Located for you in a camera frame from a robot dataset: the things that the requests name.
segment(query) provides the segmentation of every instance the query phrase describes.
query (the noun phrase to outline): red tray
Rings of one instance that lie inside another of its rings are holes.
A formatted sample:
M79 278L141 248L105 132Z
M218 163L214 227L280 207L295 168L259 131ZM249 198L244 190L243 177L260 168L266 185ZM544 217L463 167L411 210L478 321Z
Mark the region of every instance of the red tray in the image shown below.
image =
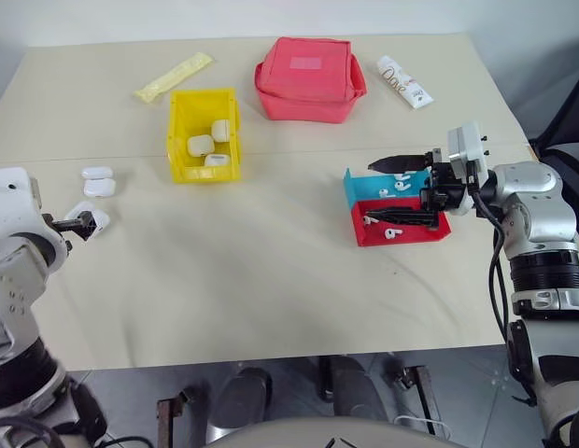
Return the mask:
M406 243L425 243L429 241L439 241L444 239L451 229L447 222L445 213L439 214L439 228L435 231L424 226L398 226L389 222L379 221L377 223L365 225L363 218L369 210L386 207L412 207L420 209L420 199L412 198L388 198L374 199L370 201L358 201L352 208L352 222L356 232L358 245L402 245ZM402 234L393 239L385 238L386 229L400 229Z

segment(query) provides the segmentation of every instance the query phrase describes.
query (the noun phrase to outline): table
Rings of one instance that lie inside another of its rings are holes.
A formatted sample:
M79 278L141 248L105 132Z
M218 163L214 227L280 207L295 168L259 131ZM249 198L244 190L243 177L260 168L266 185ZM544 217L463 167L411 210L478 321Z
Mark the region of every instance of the table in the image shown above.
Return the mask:
M487 293L492 229L451 217L440 243L356 246L342 187L387 155L445 147L477 119L489 164L528 142L466 35L351 36L369 94L342 125L272 122L252 86L273 38L30 49L0 103L0 166L39 182L44 211L83 199L79 171L108 164L111 226L74 250L34 306L71 370L499 343ZM168 95L131 92L194 51L217 62L179 88L233 86L239 183L174 185ZM413 111L376 74L390 54L435 98ZM508 280L508 290L512 291Z

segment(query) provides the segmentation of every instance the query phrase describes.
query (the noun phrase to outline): red plastic box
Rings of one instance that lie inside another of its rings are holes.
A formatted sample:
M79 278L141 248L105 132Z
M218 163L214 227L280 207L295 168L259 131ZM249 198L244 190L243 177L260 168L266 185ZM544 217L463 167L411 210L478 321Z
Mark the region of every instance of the red plastic box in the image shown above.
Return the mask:
M366 93L345 40L280 37L254 74L269 119L343 122Z
M368 225L364 224L363 218L368 210L386 207L412 207L417 210L420 208L420 199L418 197L389 198L355 203L352 208L352 221L358 245L401 245L404 243L439 241L451 232L445 213L439 214L439 228L436 231L424 226L398 226L384 221ZM386 229L400 229L403 233L388 240L385 238Z

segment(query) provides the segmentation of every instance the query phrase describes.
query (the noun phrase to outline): black chair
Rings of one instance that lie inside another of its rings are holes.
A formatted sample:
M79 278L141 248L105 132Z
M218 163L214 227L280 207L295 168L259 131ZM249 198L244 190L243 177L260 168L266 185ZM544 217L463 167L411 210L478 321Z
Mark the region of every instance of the black chair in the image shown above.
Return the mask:
M539 160L561 175L563 199L576 213L579 234L579 80L547 129L530 144Z

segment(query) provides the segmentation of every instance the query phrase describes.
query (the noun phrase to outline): yellow plastic bin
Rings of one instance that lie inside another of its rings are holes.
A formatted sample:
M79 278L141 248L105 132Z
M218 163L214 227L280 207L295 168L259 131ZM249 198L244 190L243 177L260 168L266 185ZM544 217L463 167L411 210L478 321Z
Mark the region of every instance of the yellow plastic bin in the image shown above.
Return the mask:
M225 182L240 178L240 111L234 89L207 91L173 91L169 112L167 157L174 182ZM226 166L203 166L204 157L188 153L188 139L211 134L211 124L217 119L230 121L229 143L215 143L215 154L227 154Z

